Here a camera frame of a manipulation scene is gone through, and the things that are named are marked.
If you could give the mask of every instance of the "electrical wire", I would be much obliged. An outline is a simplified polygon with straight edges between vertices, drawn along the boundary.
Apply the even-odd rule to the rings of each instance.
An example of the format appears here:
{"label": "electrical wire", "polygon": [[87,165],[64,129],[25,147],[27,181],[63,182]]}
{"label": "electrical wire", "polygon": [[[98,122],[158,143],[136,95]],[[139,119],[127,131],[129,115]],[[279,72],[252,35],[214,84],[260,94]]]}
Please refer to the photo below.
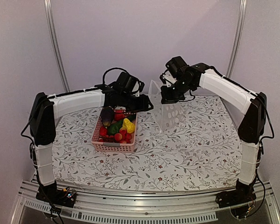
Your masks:
{"label": "electrical wire", "polygon": [[265,187],[264,183],[260,180],[257,172],[256,172],[256,177],[257,177],[257,179],[259,180],[259,182],[261,183],[261,185],[263,187],[263,198],[262,198],[262,201],[261,201],[259,207],[253,213],[247,215],[246,218],[254,215],[261,208],[261,206],[262,206],[262,204],[263,204],[263,202],[265,201],[265,198],[266,198],[266,187]]}
{"label": "electrical wire", "polygon": [[192,101],[192,100],[194,100],[194,99],[196,98],[196,96],[195,96],[195,95],[192,95],[191,90],[189,91],[189,93],[190,93],[190,96],[192,96],[192,97],[193,97],[192,99],[185,100],[185,101],[179,100],[178,102],[185,103],[185,102]]}
{"label": "electrical wire", "polygon": [[[28,126],[29,126],[30,122],[32,121],[33,117],[35,116],[36,111],[39,109],[39,107],[42,105],[42,103],[43,103],[44,101],[46,101],[46,100],[48,100],[48,99],[46,98],[46,99],[42,100],[42,101],[37,105],[37,107],[35,108],[34,114],[31,115],[30,119],[28,120],[28,123],[25,125],[25,127],[24,127],[23,130],[21,131],[21,137],[28,138],[28,139],[31,140],[31,143],[30,143],[30,146],[29,146],[30,157],[32,157],[33,146],[35,146],[35,143],[34,143],[33,139],[32,139],[30,136],[24,135],[24,132],[25,132],[26,129],[28,128]],[[38,176],[37,176],[37,182],[38,182],[38,184],[39,184],[39,186],[40,186],[40,189],[41,189],[43,195],[46,197],[46,199],[48,200],[48,202],[49,202],[49,204],[50,204],[50,206],[51,206],[51,215],[52,215],[52,209],[53,209],[53,210],[57,213],[57,215],[58,215],[58,217],[59,217],[61,223],[64,224],[64,222],[63,222],[63,220],[62,220],[62,218],[61,218],[61,216],[60,216],[60,214],[59,214],[57,208],[56,208],[55,205],[50,201],[50,199],[48,198],[48,196],[45,194],[45,192],[44,192],[44,190],[43,190],[43,188],[42,188],[42,184],[41,184],[40,181],[39,181]]]}
{"label": "electrical wire", "polygon": [[273,125],[272,125],[271,120],[270,120],[269,113],[267,112],[267,109],[266,109],[266,105],[262,101],[260,101],[260,103],[263,105],[263,107],[265,109],[266,116],[267,116],[267,121],[269,122],[269,125],[270,125],[270,128],[271,128],[271,132],[272,132],[272,136],[263,136],[263,137],[261,137],[260,143],[262,144],[262,140],[263,139],[273,139],[273,138],[275,138],[275,133],[274,133]]}
{"label": "electrical wire", "polygon": [[28,136],[28,135],[24,135],[24,132],[26,131],[26,129],[27,129],[28,126],[30,125],[30,122],[32,121],[33,117],[35,116],[36,111],[40,108],[40,106],[42,105],[42,103],[43,103],[44,101],[46,101],[46,100],[47,100],[47,99],[43,99],[43,100],[37,105],[37,107],[35,108],[34,114],[33,114],[33,115],[30,115],[31,117],[30,117],[30,119],[28,120],[28,123],[25,125],[25,127],[24,127],[23,130],[21,131],[21,137],[30,139],[30,140],[31,140],[31,143],[32,143],[33,145],[35,145],[33,139],[32,139],[30,136]]}
{"label": "electrical wire", "polygon": [[115,67],[115,68],[108,69],[108,70],[105,71],[105,73],[103,74],[103,85],[105,85],[105,76],[106,76],[106,74],[107,74],[109,71],[112,71],[112,70],[121,70],[121,71],[124,71],[125,73],[127,73],[127,74],[130,75],[130,73],[128,73],[127,70],[122,69],[122,68],[117,68],[117,67]]}
{"label": "electrical wire", "polygon": [[[238,84],[238,83],[234,82],[233,80],[231,80],[231,79],[229,79],[229,78],[223,76],[214,66],[211,66],[211,68],[212,68],[219,76],[221,76],[222,78],[224,78],[224,79],[230,81],[231,83],[233,83],[233,84],[235,84],[236,86],[240,87],[241,89],[247,91],[247,92],[250,93],[251,95],[253,95],[253,96],[255,96],[255,97],[257,96],[257,95],[255,95],[254,93],[252,93],[252,92],[250,92],[249,90],[247,90],[245,87],[241,86],[240,84]],[[263,139],[273,139],[273,138],[275,137],[275,133],[274,133],[273,125],[272,125],[272,123],[271,123],[270,116],[269,116],[269,113],[268,113],[268,111],[267,111],[267,109],[266,109],[265,103],[262,102],[261,100],[260,100],[259,102],[260,102],[260,103],[262,104],[262,106],[264,107],[264,110],[265,110],[265,113],[266,113],[266,116],[267,116],[267,120],[268,120],[268,122],[269,122],[270,129],[271,129],[271,132],[272,132],[272,136],[263,136],[263,137],[261,137],[261,139],[259,140],[260,146],[261,146],[261,148],[262,148],[262,154],[263,154],[264,152],[263,152],[263,143],[262,143],[262,140],[263,140]],[[259,180],[259,182],[261,183],[261,185],[262,185],[262,187],[263,187],[263,191],[264,191],[263,199],[262,199],[262,201],[261,201],[259,207],[258,207],[253,213],[248,214],[248,215],[246,216],[246,218],[248,218],[248,217],[254,215],[254,214],[261,208],[261,206],[262,206],[262,204],[264,203],[265,198],[266,198],[266,187],[265,187],[265,185],[263,184],[263,182],[260,180],[260,178],[259,178],[257,172],[256,172],[256,177],[257,177],[257,179]]]}
{"label": "electrical wire", "polygon": [[227,81],[231,82],[232,84],[235,84],[236,86],[238,86],[239,88],[245,90],[246,92],[250,93],[252,96],[256,97],[257,95],[255,95],[253,92],[249,91],[248,89],[246,89],[245,87],[243,87],[241,84],[227,78],[226,76],[222,75],[214,66],[210,66],[211,69],[213,69],[217,75],[219,75],[220,77],[222,77],[223,79],[226,79]]}
{"label": "electrical wire", "polygon": [[41,182],[40,182],[40,180],[39,180],[38,175],[36,176],[36,179],[37,179],[37,182],[38,182],[38,184],[39,184],[39,188],[41,189],[43,195],[44,195],[45,198],[48,200],[49,205],[51,206],[51,210],[50,210],[51,216],[53,216],[52,210],[54,210],[54,211],[57,213],[57,215],[58,215],[58,217],[59,217],[61,223],[64,224],[64,221],[63,221],[63,219],[62,219],[61,216],[60,216],[60,212],[58,212],[58,210],[57,210],[57,208],[55,207],[55,205],[51,202],[51,200],[49,199],[49,197],[46,195],[45,191],[43,190],[42,184],[41,184]]}

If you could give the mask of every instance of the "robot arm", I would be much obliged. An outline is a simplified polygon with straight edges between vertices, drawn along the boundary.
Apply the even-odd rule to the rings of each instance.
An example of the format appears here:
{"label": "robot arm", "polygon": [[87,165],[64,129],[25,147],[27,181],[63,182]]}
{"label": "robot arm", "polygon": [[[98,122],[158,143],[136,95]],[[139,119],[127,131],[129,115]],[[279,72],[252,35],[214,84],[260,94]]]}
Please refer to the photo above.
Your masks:
{"label": "robot arm", "polygon": [[166,67],[172,77],[164,76],[165,74],[160,77],[165,84],[161,87],[162,104],[180,102],[185,99],[187,91],[202,87],[225,99],[245,115],[238,128],[243,154],[236,190],[221,192],[217,196],[217,202],[220,207],[226,207],[255,199],[253,185],[260,162],[260,139],[266,120],[265,94],[256,94],[240,86],[204,63],[189,66],[180,56],[172,58]]}
{"label": "robot arm", "polygon": [[143,87],[143,82],[122,72],[117,81],[110,85],[100,84],[94,88],[59,95],[47,96],[43,92],[37,94],[28,122],[33,137],[31,156],[40,184],[37,199],[67,207],[73,207],[75,202],[74,194],[64,197],[64,192],[57,190],[53,174],[52,144],[58,120],[69,113],[102,106],[122,106],[130,112],[151,110],[153,105],[148,96],[139,94]]}

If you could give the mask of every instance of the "metal rail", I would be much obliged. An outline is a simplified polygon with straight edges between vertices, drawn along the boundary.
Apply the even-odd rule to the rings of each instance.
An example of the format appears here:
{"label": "metal rail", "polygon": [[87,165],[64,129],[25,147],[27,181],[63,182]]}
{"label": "metal rail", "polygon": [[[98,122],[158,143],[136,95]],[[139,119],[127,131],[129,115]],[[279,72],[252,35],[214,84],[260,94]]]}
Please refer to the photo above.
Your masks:
{"label": "metal rail", "polygon": [[52,12],[52,6],[51,6],[51,0],[44,0],[45,4],[45,11],[46,11],[46,16],[47,16],[47,22],[48,22],[48,27],[49,27],[49,33],[52,41],[52,46],[61,78],[61,82],[64,88],[64,91],[70,92],[70,87],[67,82],[67,78],[65,75],[64,71],[64,66],[61,58],[61,53],[57,41],[57,36],[56,36],[56,30],[55,30],[55,25],[54,25],[54,19],[53,19],[53,12]]}
{"label": "metal rail", "polygon": [[243,27],[244,27],[246,6],[247,6],[247,0],[241,0],[240,5],[239,5],[239,12],[238,12],[237,31],[236,31],[236,35],[234,38],[232,53],[231,53],[231,57],[230,57],[229,64],[227,67],[227,72],[226,72],[226,76],[228,78],[230,78],[232,75],[234,64],[235,64],[235,61],[237,58],[239,43],[240,43],[240,39],[242,36]]}
{"label": "metal rail", "polygon": [[[269,182],[265,182],[266,197],[273,196]],[[216,211],[220,209],[215,202],[218,191],[194,192],[137,192],[126,190],[96,189],[87,186],[77,190],[77,200],[73,209],[62,207],[61,215],[66,218],[96,223],[106,219],[126,222],[126,224],[156,223],[203,223],[217,219]],[[256,183],[254,187],[257,201],[262,200],[263,187]],[[35,199],[38,184],[23,181],[18,196],[25,198],[25,206],[49,213],[48,203]]]}

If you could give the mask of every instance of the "yellow pepper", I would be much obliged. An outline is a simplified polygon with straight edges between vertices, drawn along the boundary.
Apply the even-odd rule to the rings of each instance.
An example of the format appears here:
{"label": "yellow pepper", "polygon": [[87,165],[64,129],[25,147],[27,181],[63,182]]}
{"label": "yellow pepper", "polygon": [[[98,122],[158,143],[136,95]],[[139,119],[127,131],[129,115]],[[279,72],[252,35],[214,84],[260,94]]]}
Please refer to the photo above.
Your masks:
{"label": "yellow pepper", "polygon": [[126,132],[129,134],[132,134],[136,128],[136,126],[128,118],[124,118],[122,127],[124,127]]}

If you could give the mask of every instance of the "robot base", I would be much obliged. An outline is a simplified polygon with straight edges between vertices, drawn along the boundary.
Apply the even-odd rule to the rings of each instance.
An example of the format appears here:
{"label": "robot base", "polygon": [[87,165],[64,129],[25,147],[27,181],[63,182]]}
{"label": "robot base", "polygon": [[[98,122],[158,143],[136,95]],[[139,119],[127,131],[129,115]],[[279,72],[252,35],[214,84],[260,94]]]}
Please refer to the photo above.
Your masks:
{"label": "robot base", "polygon": [[[256,200],[256,195],[253,188],[255,181],[256,179],[250,185],[245,185],[237,181],[235,190],[222,191],[217,194],[216,203],[219,205],[219,208],[245,204],[250,201]],[[245,204],[240,207],[231,209],[231,214],[238,219],[246,218],[249,208],[250,206]]]}
{"label": "robot base", "polygon": [[73,208],[76,202],[76,191],[71,190],[70,196],[63,190],[58,190],[56,182],[49,186],[41,186],[36,194],[36,199],[55,205]]}

